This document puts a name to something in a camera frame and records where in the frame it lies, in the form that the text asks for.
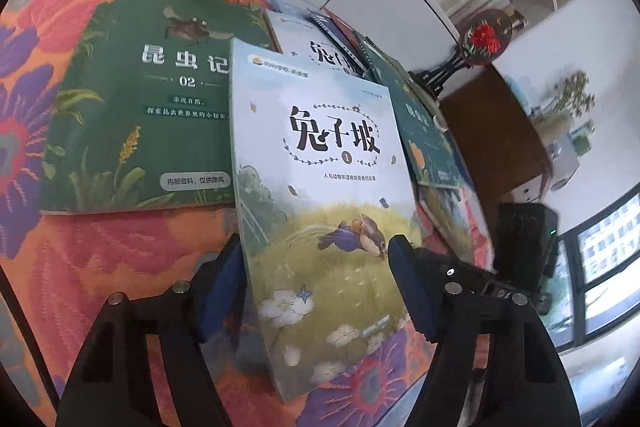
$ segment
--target number 02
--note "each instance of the number 02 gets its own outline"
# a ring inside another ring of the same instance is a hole
[[[184,87],[196,87],[196,79],[190,76],[187,78],[186,76],[180,77],[180,85]]]

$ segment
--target window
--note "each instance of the window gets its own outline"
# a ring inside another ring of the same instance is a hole
[[[551,310],[542,320],[559,349],[581,346],[640,312],[639,208],[640,184],[558,238],[556,272],[546,281]],[[607,225],[617,234],[603,237]]]

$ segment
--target black window frame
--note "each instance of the black window frame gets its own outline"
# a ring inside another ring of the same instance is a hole
[[[578,347],[585,343],[588,343],[593,339],[596,339],[597,337],[600,337],[610,330],[618,327],[620,324],[626,322],[631,317],[640,312],[640,303],[638,303],[631,309],[620,315],[620,317],[617,317],[607,324],[597,328],[596,330],[587,333],[585,302],[586,293],[599,284],[611,279],[614,275],[617,275],[618,273],[624,271],[631,263],[640,259],[640,245],[636,245],[636,251],[629,257],[627,257],[624,261],[622,261],[603,275],[600,275],[599,277],[596,277],[596,279],[587,283],[585,282],[582,256],[580,254],[580,244],[578,241],[578,236],[581,233],[591,229],[607,216],[610,216],[615,211],[619,210],[624,203],[633,198],[636,194],[640,194],[640,184],[633,187],[631,190],[623,194],[606,208],[603,208],[594,216],[591,216],[589,219],[580,223],[580,225],[573,227],[571,230],[564,232],[558,237],[559,241],[564,242],[564,250],[566,252],[567,266],[569,268],[569,276],[571,280],[572,304],[574,308],[573,339],[565,344],[562,344],[561,346],[556,346],[556,349],[558,351],[565,351],[567,349],[571,349],[572,347]]]

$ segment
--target white flower illustration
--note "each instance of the white flower illustration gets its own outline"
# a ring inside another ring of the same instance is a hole
[[[375,350],[377,350],[382,343],[385,341],[385,335],[383,333],[378,333],[377,335],[373,335],[369,339],[369,346],[367,346],[367,355],[370,355]]]
[[[326,383],[340,375],[346,368],[342,362],[320,362],[314,367],[311,382]]]
[[[409,313],[405,314],[404,317],[398,321],[398,330],[404,328],[410,320],[411,317],[409,316]]]
[[[314,308],[311,297],[298,297],[293,290],[276,290],[271,297],[260,303],[258,312],[264,319],[273,319],[277,328],[300,322]]]
[[[294,367],[295,365],[298,365],[298,362],[300,361],[299,347],[290,346],[287,344],[287,346],[284,346],[282,354],[284,356],[284,363],[286,363],[289,367]]]
[[[337,330],[332,331],[326,338],[329,344],[334,344],[335,347],[342,347],[349,344],[353,339],[357,339],[360,336],[360,332],[353,326],[348,324],[341,325]]]

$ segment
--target floral tablecloth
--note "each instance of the floral tablecloth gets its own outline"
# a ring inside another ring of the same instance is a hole
[[[93,216],[38,211],[51,105],[95,7],[110,0],[10,0],[0,15],[0,266],[17,295],[59,393],[84,336],[114,291],[158,295],[190,279],[238,229],[234,208],[201,207]],[[262,0],[230,0],[238,3]],[[428,218],[425,245],[446,246]],[[476,263],[486,249],[478,242]],[[237,427],[372,426],[429,367],[433,346],[408,322],[380,349],[330,383],[287,403],[267,375],[247,371],[260,358],[250,313],[238,351],[225,331],[203,345],[220,398]],[[161,415],[179,425],[150,343]],[[0,360],[48,426],[55,412],[5,302],[0,299]]]

